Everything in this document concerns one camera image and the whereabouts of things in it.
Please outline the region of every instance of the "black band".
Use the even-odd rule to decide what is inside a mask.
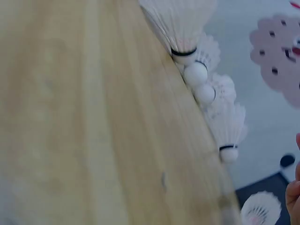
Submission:
[[[237,149],[238,146],[237,146],[237,145],[234,145],[234,144],[232,144],[232,145],[225,145],[225,146],[220,147],[219,150],[222,151],[222,150],[225,150],[225,149],[231,149],[231,148]]]
[[[177,52],[177,51],[171,49],[171,52],[173,55],[177,55],[177,56],[189,56],[189,55],[195,53],[196,50],[197,50],[197,48],[195,48],[194,50],[192,50],[190,52]]]
[[[201,62],[201,61],[198,61],[198,60],[196,60],[196,62],[199,62],[199,63],[201,63],[202,65],[204,65],[205,66],[205,68],[206,68],[206,70],[208,71],[208,69],[207,69],[207,66],[203,63],[203,62]]]

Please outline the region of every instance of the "feather shuttlecock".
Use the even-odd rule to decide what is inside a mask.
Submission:
[[[219,43],[214,40],[212,35],[202,33],[197,50],[196,61],[202,63],[208,73],[211,74],[220,62],[221,51],[219,49]]]
[[[232,163],[238,158],[238,144],[248,132],[245,126],[246,110],[240,104],[220,104],[209,107],[205,118],[225,163]]]
[[[213,73],[208,78],[208,84],[213,87],[216,93],[211,107],[218,107],[223,103],[234,103],[236,99],[236,92],[234,83],[230,76]]]
[[[281,204],[272,193],[251,195],[241,210],[243,225],[275,225],[281,213]]]
[[[189,65],[197,57],[203,26],[217,6],[217,0],[140,0],[147,18],[159,29],[173,59]]]
[[[193,86],[203,84],[203,78],[212,74],[218,66],[220,53],[219,44],[213,36],[203,33],[197,47],[196,62],[184,68],[184,76],[193,82]]]

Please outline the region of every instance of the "wooden surface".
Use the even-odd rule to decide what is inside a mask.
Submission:
[[[136,0],[0,2],[0,224],[240,224]]]

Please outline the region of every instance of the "floor mat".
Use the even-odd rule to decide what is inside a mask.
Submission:
[[[290,216],[285,207],[285,189],[288,185],[288,181],[279,172],[272,175],[266,179],[263,179],[255,184],[251,184],[247,187],[243,187],[236,191],[240,206],[242,207],[245,201],[253,194],[261,191],[272,192],[277,196],[278,200],[281,202],[281,215],[276,225],[288,225],[290,224]]]
[[[300,152],[295,141],[296,133],[300,132],[300,93],[295,95],[292,89],[295,87],[295,90],[300,92],[300,77],[292,73],[292,66],[282,67],[280,64],[283,60],[287,60],[291,65],[295,64],[295,60],[300,61],[297,55],[300,52],[293,46],[297,45],[298,33],[300,37],[300,10],[293,7],[288,0],[218,2],[217,11],[204,30],[219,42],[221,62],[216,72],[221,75],[228,74],[232,78],[237,93],[236,102],[246,108],[248,136],[239,145],[238,160],[228,166],[234,186],[239,189],[280,171],[280,160],[286,154],[292,154],[296,162],[300,161]],[[292,38],[286,46],[276,48],[281,58],[274,56],[264,62],[261,60],[267,59],[276,49],[269,48],[272,45],[261,46],[261,42],[251,43],[251,33],[257,30],[261,35],[260,24],[279,19],[276,15],[282,15],[279,26],[287,29],[287,35],[282,36],[282,30],[278,30],[277,27],[273,30],[264,29],[268,38],[266,43],[276,41],[280,37],[278,45],[281,45],[282,40]],[[299,18],[299,24],[294,23],[295,18]],[[291,22],[297,27],[293,27],[292,31],[297,33],[292,34],[291,30],[288,30]],[[257,62],[251,59],[252,52],[261,57]],[[268,74],[262,73],[264,68],[268,70]],[[283,82],[274,83],[275,79],[282,78],[282,68],[286,77],[290,75],[293,79],[283,78]],[[295,179],[295,167],[296,164],[282,171],[288,181]]]

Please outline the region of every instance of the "finger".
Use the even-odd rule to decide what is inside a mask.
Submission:
[[[293,181],[286,188],[286,197],[294,199],[300,195],[300,181]]]
[[[298,148],[300,149],[300,133],[298,133],[298,134],[296,135],[296,143],[297,143],[297,145],[298,145]]]
[[[300,181],[300,162],[296,167],[296,181]]]

